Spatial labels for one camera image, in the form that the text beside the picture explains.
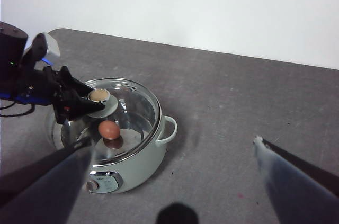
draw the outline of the glass lid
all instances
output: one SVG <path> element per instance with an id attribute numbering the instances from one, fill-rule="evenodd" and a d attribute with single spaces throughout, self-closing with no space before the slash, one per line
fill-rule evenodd
<path id="1" fill-rule="evenodd" d="M 96 79 L 86 82 L 86 85 L 107 90 L 118 101 L 117 107 L 115 105 L 113 113 L 85 115 L 63 125 L 56 123 L 53 111 L 49 112 L 48 134 L 56 147 L 90 136 L 97 142 L 95 160 L 99 165 L 125 158 L 142 149 L 159 123 L 160 108 L 155 95 L 144 86 L 122 78 Z M 109 100 L 104 104 L 106 111 L 112 107 Z"/>

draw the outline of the white pot handle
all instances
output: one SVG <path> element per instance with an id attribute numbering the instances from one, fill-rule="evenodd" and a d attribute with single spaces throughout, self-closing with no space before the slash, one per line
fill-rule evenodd
<path id="1" fill-rule="evenodd" d="M 171 124 L 173 124 L 174 130 L 173 130 L 172 134 L 170 136 L 168 136 L 167 138 L 155 140 L 155 144 L 157 146 L 160 146 L 160 145 L 163 145 L 163 144 L 170 142 L 175 137 L 175 135 L 178 131 L 178 125 L 176 124 L 176 121 L 172 117 L 168 117 L 168 116 L 165 115 L 164 120 L 165 120 L 165 122 L 170 122 Z"/>

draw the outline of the electric cooking pot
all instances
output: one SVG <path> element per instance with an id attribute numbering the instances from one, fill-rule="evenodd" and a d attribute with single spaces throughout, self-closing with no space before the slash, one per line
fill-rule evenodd
<path id="1" fill-rule="evenodd" d="M 120 193 L 148 179 L 162 162 L 167 143 L 176 135 L 176 121 L 162 115 L 157 97 L 144 86 L 123 78 L 95 79 L 85 83 L 94 89 L 106 89 L 118 100 L 117 109 L 103 118 L 85 115 L 66 124 L 57 124 L 53 110 L 47 115 L 48 138 L 60 149 L 90 136 L 97 144 L 87 181 L 94 193 Z M 120 127 L 120 137 L 105 140 L 98 132 L 104 120 Z M 173 132 L 163 137 L 168 123 Z"/>

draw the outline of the control panel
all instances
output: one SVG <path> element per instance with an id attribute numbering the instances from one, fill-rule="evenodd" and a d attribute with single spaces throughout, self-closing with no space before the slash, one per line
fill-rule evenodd
<path id="1" fill-rule="evenodd" d="M 87 181 L 86 188 L 93 193 L 108 193 L 116 191 L 123 184 L 121 176 L 117 172 L 90 172 L 91 179 Z"/>

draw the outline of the lid rim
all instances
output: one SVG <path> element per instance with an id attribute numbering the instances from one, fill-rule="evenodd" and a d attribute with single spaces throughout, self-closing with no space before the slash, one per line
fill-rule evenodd
<path id="1" fill-rule="evenodd" d="M 157 133 L 157 131 L 159 130 L 159 127 L 160 127 L 160 120 L 161 120 L 161 117 L 162 117 L 162 109 L 161 109 L 160 102 L 159 102 L 157 96 L 151 90 L 149 90 L 146 86 L 144 86 L 144 85 L 142 85 L 138 82 L 135 82 L 133 80 L 129 80 L 129 79 L 126 79 L 126 78 L 121 78 L 121 77 L 107 77 L 107 78 L 91 79 L 89 81 L 86 81 L 85 84 L 88 85 L 90 83 L 95 83 L 95 82 L 98 82 L 98 81 L 101 81 L 101 80 L 110 80 L 110 79 L 125 80 L 125 81 L 135 83 L 137 85 L 142 86 L 144 89 L 146 89 L 147 94 L 154 97 L 154 99 L 156 101 L 155 104 L 156 104 L 156 107 L 158 108 L 159 113 L 158 113 L 158 117 L 157 117 L 150 133 L 147 135 L 147 137 L 140 144 L 136 145 L 134 148 L 128 150 L 126 153 L 124 153 L 122 155 L 119 155 L 119 156 L 114 157 L 110 160 L 107 160 L 107 162 L 105 162 L 105 163 L 93 164 L 92 167 L 103 167 L 103 166 L 113 165 L 113 164 L 119 163 L 123 160 L 126 160 L 126 159 L 136 155 L 137 153 L 139 153 L 141 150 L 143 150 L 152 141 L 153 136 Z"/>

